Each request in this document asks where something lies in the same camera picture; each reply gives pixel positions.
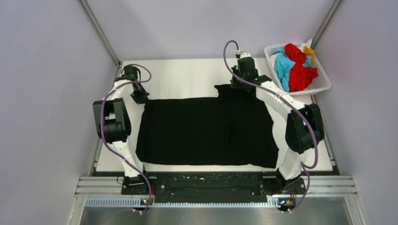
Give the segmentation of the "black t-shirt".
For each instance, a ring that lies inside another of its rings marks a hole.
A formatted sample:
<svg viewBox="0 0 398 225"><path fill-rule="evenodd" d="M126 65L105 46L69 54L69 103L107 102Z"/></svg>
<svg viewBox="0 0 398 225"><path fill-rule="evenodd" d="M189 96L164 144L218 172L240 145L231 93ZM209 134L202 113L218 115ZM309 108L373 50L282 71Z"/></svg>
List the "black t-shirt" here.
<svg viewBox="0 0 398 225"><path fill-rule="evenodd" d="M228 84L217 97L149 100L136 153L159 165L256 165L275 168L279 149L265 103Z"/></svg>

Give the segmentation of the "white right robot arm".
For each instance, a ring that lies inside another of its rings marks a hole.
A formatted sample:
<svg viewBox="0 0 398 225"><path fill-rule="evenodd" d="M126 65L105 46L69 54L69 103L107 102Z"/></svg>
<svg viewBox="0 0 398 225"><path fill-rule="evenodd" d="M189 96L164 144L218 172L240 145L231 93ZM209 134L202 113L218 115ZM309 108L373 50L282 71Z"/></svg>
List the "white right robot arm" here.
<svg viewBox="0 0 398 225"><path fill-rule="evenodd" d="M232 74L232 87L254 94L286 121L284 137L287 151L283 162L277 167L280 177L275 180L275 187L281 193L288 193L301 174L306 151L315 149L315 156L318 157L318 143L325 135L320 108L315 103L305 104L285 94L269 77L259 75L251 56L241 56L237 64L228 69Z"/></svg>

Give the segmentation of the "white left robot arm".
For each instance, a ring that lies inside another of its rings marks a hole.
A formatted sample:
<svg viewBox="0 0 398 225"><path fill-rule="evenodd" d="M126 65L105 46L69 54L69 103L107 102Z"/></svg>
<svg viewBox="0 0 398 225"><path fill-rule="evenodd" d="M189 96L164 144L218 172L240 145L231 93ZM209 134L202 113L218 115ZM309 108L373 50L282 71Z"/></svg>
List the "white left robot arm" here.
<svg viewBox="0 0 398 225"><path fill-rule="evenodd" d="M130 115L133 109L128 101L137 105L146 104L149 93L143 83L151 80L152 74L144 80L141 70L148 69L139 64L128 64L121 69L121 74L114 81L109 93L92 104L95 127L105 147L116 155L124 168L124 185L132 185L140 194L149 191L151 182L144 174L144 165L133 150L132 123Z"/></svg>

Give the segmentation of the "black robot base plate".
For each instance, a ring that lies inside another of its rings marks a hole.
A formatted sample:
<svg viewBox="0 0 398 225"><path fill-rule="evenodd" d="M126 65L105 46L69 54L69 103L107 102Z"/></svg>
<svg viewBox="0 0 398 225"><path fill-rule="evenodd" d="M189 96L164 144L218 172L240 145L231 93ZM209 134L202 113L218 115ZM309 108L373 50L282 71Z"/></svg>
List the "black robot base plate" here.
<svg viewBox="0 0 398 225"><path fill-rule="evenodd" d="M277 172L146 172L126 178L114 173L110 180L122 195L151 193L161 203L265 203L272 197L298 197L306 190L302 177L284 180Z"/></svg>

